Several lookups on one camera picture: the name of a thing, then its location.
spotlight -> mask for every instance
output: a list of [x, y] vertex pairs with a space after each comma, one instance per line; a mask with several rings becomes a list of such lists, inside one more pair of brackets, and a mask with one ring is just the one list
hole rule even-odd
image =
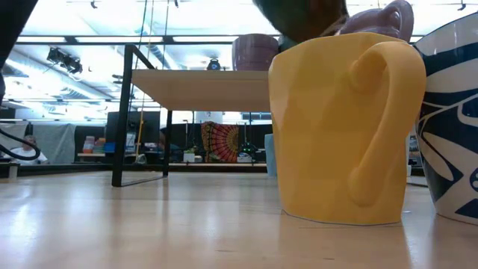
[[52, 62], [53, 64], [59, 64], [60, 67], [63, 67], [68, 73], [71, 74], [83, 72], [83, 66], [80, 64], [80, 59], [73, 58], [71, 55], [60, 51], [58, 48], [50, 48], [50, 52], [48, 53], [46, 60]]

curtain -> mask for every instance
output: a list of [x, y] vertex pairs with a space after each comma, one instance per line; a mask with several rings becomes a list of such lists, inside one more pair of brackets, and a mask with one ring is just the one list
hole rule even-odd
[[201, 125], [205, 162], [236, 162], [239, 148], [239, 126], [206, 122]]
[[[10, 123], [0, 123], [0, 129], [7, 132], [9, 135], [23, 139], [25, 136], [25, 130], [27, 129], [26, 123], [20, 124], [10, 124]], [[15, 140], [12, 140], [2, 134], [0, 134], [0, 144], [6, 147], [7, 149], [14, 149], [21, 147], [21, 143]]]
[[75, 127], [72, 124], [33, 126], [37, 145], [50, 164], [71, 164], [75, 161]]

wooden floor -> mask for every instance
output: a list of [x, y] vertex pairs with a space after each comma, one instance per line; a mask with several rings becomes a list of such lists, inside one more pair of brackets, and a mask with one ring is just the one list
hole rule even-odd
[[359, 227], [283, 214], [265, 174], [110, 178], [0, 184], [0, 268], [478, 268], [478, 226], [436, 217], [422, 187], [408, 186], [403, 225]]

desk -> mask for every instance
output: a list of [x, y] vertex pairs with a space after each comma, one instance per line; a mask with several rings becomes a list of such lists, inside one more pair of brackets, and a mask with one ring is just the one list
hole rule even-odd
[[[95, 161], [99, 161], [99, 159], [106, 156], [106, 153], [78, 153], [77, 156], [80, 158], [80, 162], [85, 162], [86, 158], [93, 158]], [[127, 157], [136, 157], [136, 154], [126, 154], [125, 158]]]
[[[133, 55], [148, 69], [132, 70]], [[161, 179], [168, 176], [170, 165], [170, 142], [173, 111], [250, 111], [270, 110], [269, 89], [266, 71], [189, 71], [156, 70], [135, 45], [125, 46], [124, 70], [117, 139], [111, 184], [122, 183], [122, 165], [126, 140], [128, 104], [131, 83], [139, 87], [153, 100], [165, 107], [167, 112], [166, 143], [164, 147], [163, 176], [139, 180], [128, 185]]]

black table leg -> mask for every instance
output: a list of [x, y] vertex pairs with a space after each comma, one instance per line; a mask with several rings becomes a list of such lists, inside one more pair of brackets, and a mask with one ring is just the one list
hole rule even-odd
[[121, 98], [119, 99], [119, 115], [117, 123], [117, 136], [115, 137], [113, 177], [111, 185], [122, 187], [122, 166], [125, 158], [126, 128], [128, 122], [129, 97], [131, 92], [131, 77], [133, 74], [134, 45], [125, 46], [125, 66], [122, 74]]
[[164, 164], [163, 164], [163, 176], [168, 176], [170, 172], [170, 154], [171, 154], [171, 129], [173, 125], [173, 111], [167, 111], [166, 121], [166, 141], [164, 145]]

